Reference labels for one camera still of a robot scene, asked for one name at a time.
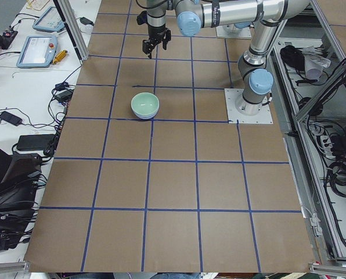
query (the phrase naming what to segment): bowl rim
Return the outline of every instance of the bowl rim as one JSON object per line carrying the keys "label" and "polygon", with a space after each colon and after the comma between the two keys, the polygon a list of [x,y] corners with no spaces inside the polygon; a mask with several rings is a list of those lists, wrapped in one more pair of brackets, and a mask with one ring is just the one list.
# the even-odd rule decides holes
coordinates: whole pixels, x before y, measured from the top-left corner
{"label": "bowl rim", "polygon": [[[135,100],[136,98],[138,98],[138,96],[141,96],[141,95],[148,95],[148,96],[150,96],[150,97],[153,97],[155,100],[157,100],[157,108],[156,108],[156,110],[154,110],[154,111],[152,111],[152,112],[150,112],[150,113],[147,113],[147,114],[136,112],[136,110],[133,108],[133,102],[134,102],[134,100]],[[139,114],[139,115],[141,115],[141,116],[150,116],[150,115],[156,114],[157,111],[159,110],[159,107],[160,107],[159,98],[158,98],[155,94],[152,94],[152,93],[150,93],[150,92],[140,92],[140,93],[136,94],[136,95],[132,98],[132,100],[131,100],[131,108],[132,108],[133,112],[134,112],[134,113],[137,113],[137,114]]]}

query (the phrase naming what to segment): bowl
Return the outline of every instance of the bowl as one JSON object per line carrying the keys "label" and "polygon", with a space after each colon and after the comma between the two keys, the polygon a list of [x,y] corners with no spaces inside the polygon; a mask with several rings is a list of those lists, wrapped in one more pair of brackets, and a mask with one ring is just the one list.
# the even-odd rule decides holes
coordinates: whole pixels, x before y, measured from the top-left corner
{"label": "bowl", "polygon": [[159,99],[152,93],[142,92],[135,95],[131,101],[134,114],[141,119],[150,119],[159,110]]}

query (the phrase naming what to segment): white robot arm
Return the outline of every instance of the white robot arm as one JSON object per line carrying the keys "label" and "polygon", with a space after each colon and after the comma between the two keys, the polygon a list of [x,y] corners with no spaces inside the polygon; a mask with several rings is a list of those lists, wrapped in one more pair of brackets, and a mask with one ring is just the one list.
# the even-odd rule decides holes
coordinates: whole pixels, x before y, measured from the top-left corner
{"label": "white robot arm", "polygon": [[146,11],[138,16],[138,24],[147,23],[149,39],[143,41],[143,51],[151,52],[159,43],[167,49],[171,33],[165,27],[165,13],[175,10],[177,25],[184,36],[192,37],[201,28],[232,23],[257,22],[249,49],[241,56],[238,67],[245,82],[242,100],[237,108],[246,115],[255,115],[264,96],[270,92],[273,77],[263,68],[280,22],[302,12],[309,0],[147,0]]}

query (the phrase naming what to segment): blue joint cap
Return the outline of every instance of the blue joint cap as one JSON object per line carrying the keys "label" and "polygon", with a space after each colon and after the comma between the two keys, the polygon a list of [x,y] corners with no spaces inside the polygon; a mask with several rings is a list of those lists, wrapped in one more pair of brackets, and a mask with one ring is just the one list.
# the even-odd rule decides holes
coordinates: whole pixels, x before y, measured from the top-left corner
{"label": "blue joint cap", "polygon": [[258,95],[266,95],[272,84],[273,76],[265,69],[254,70],[250,75],[249,86]]}
{"label": "blue joint cap", "polygon": [[235,27],[239,29],[243,29],[243,28],[249,27],[251,24],[252,22],[239,22],[239,23],[235,23]]}
{"label": "blue joint cap", "polygon": [[194,12],[182,12],[177,17],[177,25],[182,35],[193,37],[201,29],[201,20]]}

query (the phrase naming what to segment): white mounting plate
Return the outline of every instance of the white mounting plate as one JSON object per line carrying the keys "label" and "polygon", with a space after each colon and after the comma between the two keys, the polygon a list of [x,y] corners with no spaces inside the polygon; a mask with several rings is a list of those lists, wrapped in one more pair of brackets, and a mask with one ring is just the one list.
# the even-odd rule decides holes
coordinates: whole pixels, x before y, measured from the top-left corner
{"label": "white mounting plate", "polygon": [[236,124],[273,124],[270,108],[265,105],[255,116],[247,116],[240,113],[235,107],[236,98],[242,94],[244,89],[241,88],[225,88],[227,116],[229,123]]}
{"label": "white mounting plate", "polygon": [[243,28],[242,30],[236,33],[227,32],[223,26],[217,26],[215,29],[217,31],[217,38],[247,39],[247,40],[250,40],[252,38],[249,27]]}

